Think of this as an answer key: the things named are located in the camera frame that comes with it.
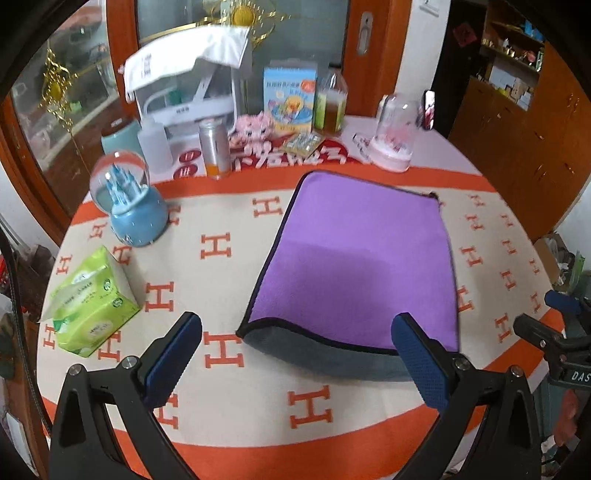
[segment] pink toy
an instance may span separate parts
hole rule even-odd
[[[258,115],[241,115],[236,120],[236,132],[230,138],[231,146],[250,142],[262,142],[273,131],[271,116],[266,112]]]

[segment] white wall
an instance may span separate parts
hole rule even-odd
[[[572,253],[577,250],[591,263],[591,187],[586,186],[575,206],[556,231]]]
[[[0,164],[0,214],[28,247],[42,245],[57,256],[58,247],[22,202]]]
[[[417,100],[433,84],[445,37],[451,0],[430,0],[439,5],[439,17],[422,10],[425,0],[413,0],[396,91]]]

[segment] table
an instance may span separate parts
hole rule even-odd
[[[82,204],[48,292],[105,245],[143,308],[88,359],[56,348],[51,324],[41,325],[38,383],[50,414],[70,365],[103,369],[140,356],[190,310],[202,318],[203,340],[168,404],[154,413],[199,478],[374,480],[398,471],[436,418],[413,383],[314,375],[234,335],[293,189],[314,168],[436,192],[456,269],[461,351],[478,368],[505,371],[520,364],[535,388],[547,366],[541,352],[513,333],[512,320],[525,312],[557,329],[563,324],[543,302],[550,282],[524,230],[436,131],[421,131],[404,174],[368,164],[363,150],[375,127],[373,119],[348,117],[342,136],[327,140],[306,162],[276,152],[277,141],[247,148],[236,161],[239,171],[221,181],[200,176],[195,144],[174,145],[183,162],[156,178],[163,180],[158,188],[169,202],[170,224],[149,247],[122,245],[104,214]],[[109,412],[128,461],[145,475],[121,418],[114,408]],[[473,416],[457,461],[466,456],[482,413]]]

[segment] gold ornament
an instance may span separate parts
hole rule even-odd
[[[271,0],[257,0],[257,3],[251,0],[203,0],[203,9],[208,15],[201,20],[149,35],[140,39],[139,43],[146,45],[157,38],[201,25],[235,25],[250,27],[252,48],[256,48],[271,35],[278,23],[294,18],[293,15],[279,13]]]
[[[251,28],[252,48],[257,48],[275,30],[278,23],[292,18],[277,12],[271,0],[227,0],[220,5],[219,18],[204,17],[197,25],[235,25]]]
[[[69,116],[72,109],[68,99],[68,89],[72,86],[72,81],[78,78],[78,75],[70,73],[67,68],[56,62],[56,54],[50,48],[47,48],[45,67],[43,86],[41,87],[41,106],[56,117],[60,125],[70,134],[76,153],[80,157],[84,168],[90,174],[90,170],[74,139],[72,133],[74,122]]]
[[[255,24],[255,10],[250,5],[238,5],[230,18],[232,25],[238,27],[251,27]]]

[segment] green tissue package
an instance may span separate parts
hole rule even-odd
[[[123,268],[100,247],[52,292],[43,318],[61,348],[88,357],[138,311]]]

